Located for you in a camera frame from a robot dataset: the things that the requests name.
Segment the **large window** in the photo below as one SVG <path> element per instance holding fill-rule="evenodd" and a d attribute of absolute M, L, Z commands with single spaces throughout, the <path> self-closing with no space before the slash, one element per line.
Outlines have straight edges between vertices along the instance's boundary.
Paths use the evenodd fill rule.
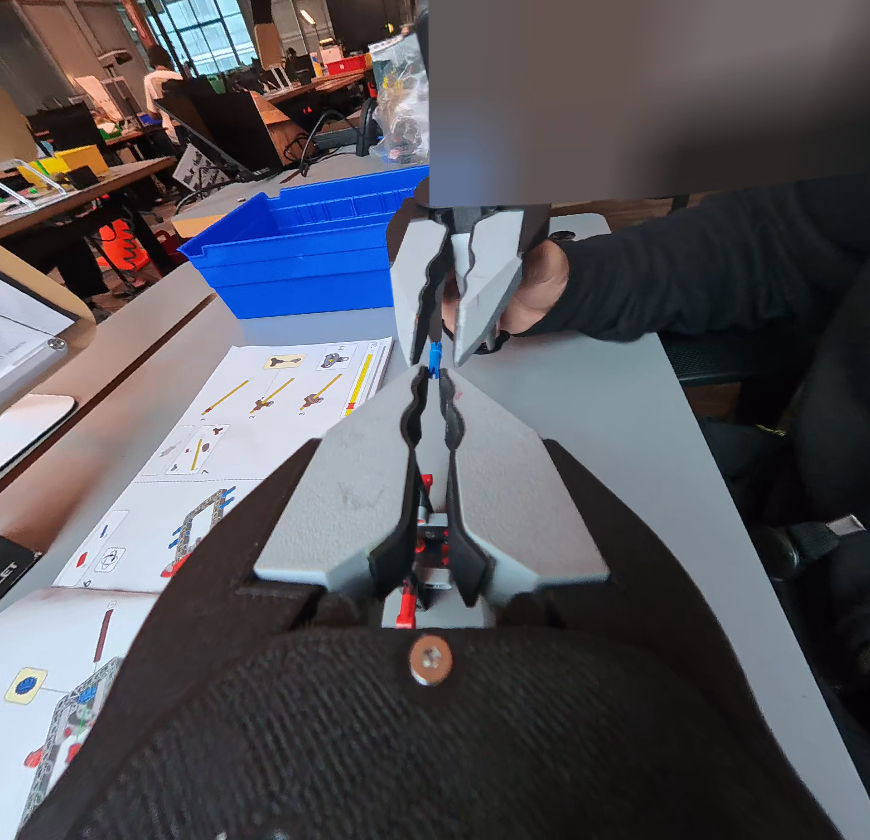
<path fill-rule="evenodd" d="M 212 76 L 249 66 L 256 48 L 239 0 L 139 1 L 157 43 L 175 65 Z"/>

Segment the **lego instruction booklet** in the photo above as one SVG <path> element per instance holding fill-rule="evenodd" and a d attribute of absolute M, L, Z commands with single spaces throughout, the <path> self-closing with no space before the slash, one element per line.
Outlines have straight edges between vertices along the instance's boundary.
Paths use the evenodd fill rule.
<path fill-rule="evenodd" d="M 392 339 L 233 347 L 54 582 L 2 612 L 1 836 L 83 747 L 158 595 L 237 504 L 376 391 Z"/>

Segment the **wooden desk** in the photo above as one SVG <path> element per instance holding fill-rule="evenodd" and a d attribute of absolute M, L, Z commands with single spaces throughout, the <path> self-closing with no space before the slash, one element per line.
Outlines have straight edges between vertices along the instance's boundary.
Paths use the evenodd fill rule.
<path fill-rule="evenodd" d="M 63 195 L 51 193 L 52 200 L 50 202 L 25 207 L 25 210 L 20 214 L 2 213 L 1 238 L 25 232 L 37 225 L 60 218 L 62 215 L 76 212 L 89 206 L 97 199 L 121 193 L 130 185 L 145 180 L 160 171 L 173 169 L 175 165 L 174 158 L 163 157 L 110 167 L 109 171 L 99 178 L 96 185 L 90 185 L 81 191 L 64 193 Z"/>

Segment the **cardboard sheet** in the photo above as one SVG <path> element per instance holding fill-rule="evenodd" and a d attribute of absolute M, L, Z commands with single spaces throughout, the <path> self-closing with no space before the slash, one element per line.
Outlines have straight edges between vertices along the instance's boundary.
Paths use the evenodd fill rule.
<path fill-rule="evenodd" d="M 214 197 L 189 204 L 172 217 L 171 225 L 181 238 L 194 238 L 246 201 L 245 197 Z"/>

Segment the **black bag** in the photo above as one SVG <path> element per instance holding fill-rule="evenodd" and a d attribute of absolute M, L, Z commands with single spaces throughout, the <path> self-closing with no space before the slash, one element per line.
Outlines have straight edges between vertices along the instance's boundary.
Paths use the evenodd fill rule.
<path fill-rule="evenodd" d="M 811 670 L 868 725 L 868 518 L 749 529 Z"/>

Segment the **blue plastic bin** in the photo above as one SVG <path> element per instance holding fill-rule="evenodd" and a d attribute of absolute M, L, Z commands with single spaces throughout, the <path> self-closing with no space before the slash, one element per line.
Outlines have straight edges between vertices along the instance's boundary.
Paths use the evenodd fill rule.
<path fill-rule="evenodd" d="M 387 225 L 427 165 L 258 193 L 180 252 L 240 320 L 393 306 Z"/>

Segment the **yellow bin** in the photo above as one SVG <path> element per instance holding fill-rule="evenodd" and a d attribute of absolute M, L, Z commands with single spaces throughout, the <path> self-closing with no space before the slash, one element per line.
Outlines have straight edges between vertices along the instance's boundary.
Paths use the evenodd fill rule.
<path fill-rule="evenodd" d="M 96 145 L 55 150 L 54 159 L 58 160 L 58 171 L 62 173 L 87 167 L 99 177 L 109 172 L 111 168 Z"/>

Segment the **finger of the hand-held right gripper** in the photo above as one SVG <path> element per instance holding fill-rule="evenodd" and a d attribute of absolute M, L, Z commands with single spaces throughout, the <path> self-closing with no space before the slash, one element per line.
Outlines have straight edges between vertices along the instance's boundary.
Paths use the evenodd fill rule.
<path fill-rule="evenodd" d="M 389 260 L 397 340 L 408 367 L 425 361 L 427 342 L 440 341 L 445 278 L 451 268 L 450 233 L 414 199 L 389 222 Z"/>
<path fill-rule="evenodd" d="M 502 338 L 500 320 L 521 277 L 526 211 L 452 207 L 450 217 L 459 292 L 453 364 L 462 367 L 481 346 L 492 351 Z"/>

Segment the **black mesh office chair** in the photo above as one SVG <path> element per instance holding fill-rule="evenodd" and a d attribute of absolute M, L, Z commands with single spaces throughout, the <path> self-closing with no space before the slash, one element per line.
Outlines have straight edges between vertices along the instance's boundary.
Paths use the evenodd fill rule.
<path fill-rule="evenodd" d="M 658 334 L 683 388 L 722 386 L 803 367 L 812 346 L 782 330 L 698 336 Z"/>

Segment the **white stand base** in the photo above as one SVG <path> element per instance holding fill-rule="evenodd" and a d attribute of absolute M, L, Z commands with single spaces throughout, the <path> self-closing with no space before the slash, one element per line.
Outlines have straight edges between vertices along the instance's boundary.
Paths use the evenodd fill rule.
<path fill-rule="evenodd" d="M 1 414 L 1 474 L 42 443 L 77 409 L 70 395 L 28 393 Z"/>

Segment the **black lego frame assembly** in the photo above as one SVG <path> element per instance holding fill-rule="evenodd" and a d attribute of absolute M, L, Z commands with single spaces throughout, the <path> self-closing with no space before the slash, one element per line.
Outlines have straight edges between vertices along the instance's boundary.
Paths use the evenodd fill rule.
<path fill-rule="evenodd" d="M 421 476 L 416 543 L 411 569 L 400 588 L 397 629 L 417 627 L 419 613 L 433 609 L 453 586 L 450 564 L 447 514 L 430 503 L 431 475 Z"/>

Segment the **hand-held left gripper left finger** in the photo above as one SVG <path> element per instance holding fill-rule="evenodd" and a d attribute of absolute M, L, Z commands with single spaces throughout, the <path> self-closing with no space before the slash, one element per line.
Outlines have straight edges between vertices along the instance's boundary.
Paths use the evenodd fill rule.
<path fill-rule="evenodd" d="M 427 369 L 406 371 L 312 443 L 293 476 L 274 473 L 255 491 L 265 513 L 254 520 L 254 593 L 384 599 L 402 584 L 415 552 L 426 403 Z"/>

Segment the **black and white printed board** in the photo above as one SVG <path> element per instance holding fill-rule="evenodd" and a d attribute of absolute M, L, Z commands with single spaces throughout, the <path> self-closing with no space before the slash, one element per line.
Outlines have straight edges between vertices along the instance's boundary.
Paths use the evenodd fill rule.
<path fill-rule="evenodd" d="M 172 178 L 190 192 L 209 190 L 228 184 L 232 178 L 215 162 L 191 144 L 185 146 Z"/>

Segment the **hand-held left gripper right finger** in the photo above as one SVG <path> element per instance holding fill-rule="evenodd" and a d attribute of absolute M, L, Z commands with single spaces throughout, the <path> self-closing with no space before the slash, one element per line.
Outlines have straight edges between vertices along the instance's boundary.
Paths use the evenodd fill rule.
<path fill-rule="evenodd" d="M 545 443 L 455 370 L 440 375 L 453 581 L 465 606 L 505 607 L 610 576 Z"/>

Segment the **clear bag of lego pieces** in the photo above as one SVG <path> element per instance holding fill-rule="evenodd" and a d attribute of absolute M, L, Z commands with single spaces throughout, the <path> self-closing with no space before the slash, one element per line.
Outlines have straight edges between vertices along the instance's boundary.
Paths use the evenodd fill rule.
<path fill-rule="evenodd" d="M 371 44 L 380 138 L 368 154 L 386 164 L 427 165 L 429 83 L 414 31 Z"/>

